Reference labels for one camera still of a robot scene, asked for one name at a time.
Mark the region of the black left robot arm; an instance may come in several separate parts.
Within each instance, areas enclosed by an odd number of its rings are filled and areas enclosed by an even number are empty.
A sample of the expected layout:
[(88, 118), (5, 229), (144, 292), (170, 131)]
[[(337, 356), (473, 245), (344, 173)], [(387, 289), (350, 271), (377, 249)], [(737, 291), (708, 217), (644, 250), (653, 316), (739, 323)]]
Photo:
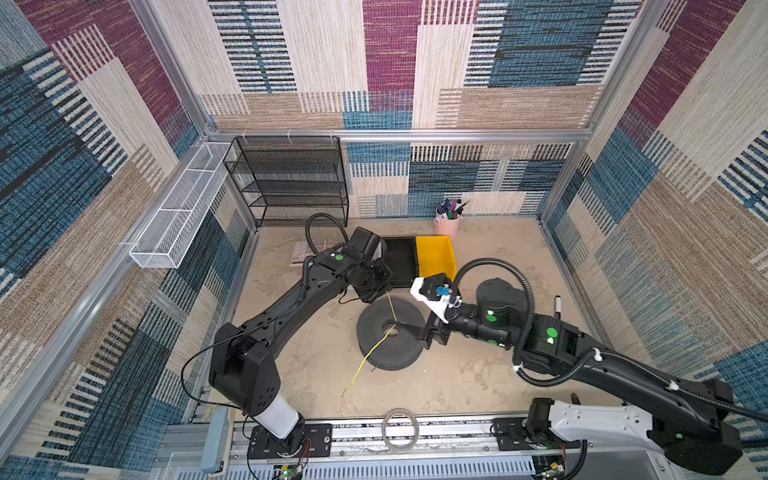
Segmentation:
[(367, 304), (392, 290), (387, 245), (379, 235), (363, 227), (349, 234), (327, 213), (311, 215), (304, 232), (311, 254), (297, 283), (242, 325), (221, 326), (199, 352), (211, 354), (208, 383), (227, 399), (217, 405), (254, 419), (290, 451), (304, 441), (305, 420), (280, 393), (279, 354), (306, 321), (349, 288)]

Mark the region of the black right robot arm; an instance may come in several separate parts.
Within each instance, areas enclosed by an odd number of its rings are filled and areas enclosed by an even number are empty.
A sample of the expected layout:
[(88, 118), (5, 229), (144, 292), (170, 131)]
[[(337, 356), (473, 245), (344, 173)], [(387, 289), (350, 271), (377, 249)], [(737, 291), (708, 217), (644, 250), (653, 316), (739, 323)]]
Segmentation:
[(608, 442), (658, 452), (704, 475), (725, 474), (764, 438), (742, 438), (731, 414), (764, 423), (764, 413), (735, 404), (721, 380), (689, 381), (602, 344), (560, 314), (535, 311), (533, 289), (512, 264), (479, 258), (453, 278), (417, 277), (411, 296), (430, 310), (421, 337), (445, 344), (454, 332), (512, 353), (515, 374), (538, 388), (577, 381), (622, 400), (619, 407), (585, 407), (549, 398), (532, 400), (525, 427), (536, 443)]

